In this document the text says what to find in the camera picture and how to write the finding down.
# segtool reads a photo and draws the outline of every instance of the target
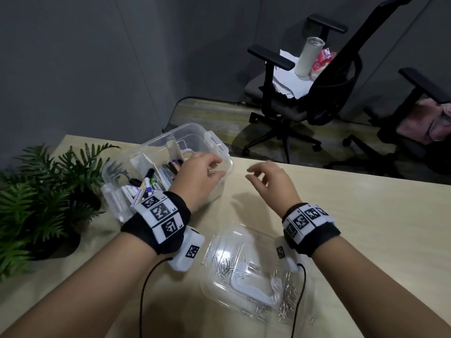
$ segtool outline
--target forearm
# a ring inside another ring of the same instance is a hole
[[[443,319],[342,237],[312,258],[366,338],[451,337]]]
[[[104,337],[155,257],[139,238],[120,233],[1,338]]]

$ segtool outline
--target chair seat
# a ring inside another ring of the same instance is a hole
[[[259,89],[265,82],[265,73],[258,75],[256,78],[252,79],[245,87],[245,95],[250,97],[254,101],[258,101],[260,103],[263,99],[263,92]],[[298,104],[290,105],[285,102],[282,102],[277,99],[277,97],[273,98],[271,102],[271,107],[280,115],[284,116],[287,119],[290,119],[294,122],[302,122],[307,118],[306,109],[302,109],[300,103],[302,102],[302,98],[297,100]]]

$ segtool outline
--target clear plastic storage box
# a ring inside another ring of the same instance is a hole
[[[211,239],[202,261],[202,292],[282,332],[291,332],[296,304],[303,292],[296,332],[305,333],[313,323],[311,261],[307,256],[302,259],[305,280],[303,272],[287,272],[278,261],[274,238],[242,224],[223,225],[221,233]]]
[[[122,151],[105,164],[102,170],[105,185],[101,190],[113,215],[124,223],[134,214],[130,201],[121,190],[122,186],[128,184],[129,178],[143,180],[150,162],[160,168],[162,164],[178,159],[179,152],[184,150],[214,153],[222,158],[222,163],[216,170],[226,171],[227,174],[207,201],[219,197],[224,189],[224,181],[232,169],[229,149],[212,131],[206,131],[196,123],[187,123],[135,149]]]

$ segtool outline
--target wooden table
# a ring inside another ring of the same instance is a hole
[[[66,136],[56,150],[70,145],[103,144],[105,140]],[[136,145],[111,142],[123,149]],[[230,221],[273,236],[282,234],[280,219],[245,180],[255,160],[233,158],[234,169],[224,194],[193,216],[192,226],[206,237]],[[451,323],[451,229],[448,215],[451,187],[296,165],[282,165],[302,199],[320,205],[335,217],[343,236],[392,278]],[[82,234],[74,254],[41,262],[29,275],[0,284],[0,332],[29,307],[80,267],[119,231],[120,223],[107,212]],[[187,273],[169,266],[155,271],[146,288],[144,335],[162,337],[281,337],[259,322],[229,310],[202,294],[201,257]],[[361,337],[359,330],[319,271],[316,283],[312,337]],[[109,337],[137,337],[140,284]]]

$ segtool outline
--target black office chair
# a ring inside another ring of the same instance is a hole
[[[313,150],[320,151],[320,141],[297,133],[290,127],[290,123],[307,120],[311,125],[323,126],[336,117],[347,102],[362,71],[362,60],[358,55],[360,48],[399,6],[408,4],[410,1],[412,0],[387,0],[378,5],[362,27],[318,76],[309,93],[299,100],[289,100],[286,96],[276,93],[272,84],[275,66],[288,71],[294,68],[295,63],[262,46],[251,46],[248,52],[266,61],[266,72],[251,80],[245,87],[245,96],[248,97],[245,100],[251,104],[261,105],[263,113],[263,116],[251,113],[249,122],[256,123],[259,120],[269,125],[271,130],[245,145],[243,156],[249,156],[249,148],[274,137],[282,140],[287,163],[290,163],[288,137],[313,143]],[[346,26],[322,16],[312,15],[308,17],[308,20],[322,26],[320,36],[322,35],[323,40],[327,39],[330,30],[340,33],[347,31]],[[354,63],[354,75],[348,77],[352,63]]]
[[[411,112],[415,103],[419,101],[424,94],[439,104],[451,102],[451,96],[412,67],[404,67],[398,72],[413,84],[415,88],[389,117],[381,119],[375,114],[373,108],[365,107],[364,112],[371,118],[369,122],[374,126],[381,127],[377,132],[377,136],[384,143],[395,144],[399,148],[397,153],[400,151],[406,153],[410,158],[424,162],[431,170],[437,173],[450,174],[451,166],[448,157],[448,152],[451,150],[450,140],[423,145],[397,134],[396,129],[401,121]],[[368,172],[375,173],[376,175],[404,178],[395,165],[395,161],[398,158],[397,153],[382,155],[355,135],[349,135],[345,138],[343,140],[343,146],[348,147],[351,142],[355,142],[368,159],[358,159],[353,157],[345,161],[331,162],[324,166],[324,168],[333,169],[334,166],[364,167]]]

